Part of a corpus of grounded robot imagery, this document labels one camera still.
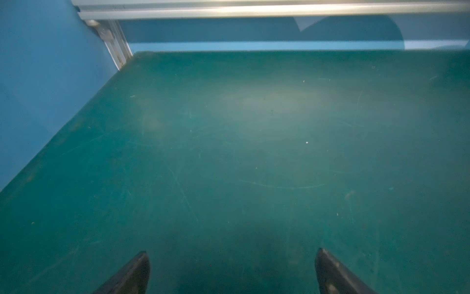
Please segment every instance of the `green mat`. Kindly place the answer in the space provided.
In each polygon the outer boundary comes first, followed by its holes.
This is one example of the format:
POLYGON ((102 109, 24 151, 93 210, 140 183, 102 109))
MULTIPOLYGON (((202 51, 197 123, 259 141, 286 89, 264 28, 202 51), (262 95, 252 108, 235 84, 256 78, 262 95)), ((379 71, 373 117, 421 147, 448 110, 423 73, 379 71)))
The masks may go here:
POLYGON ((0 193, 0 293, 470 292, 470 55, 139 53, 0 193))

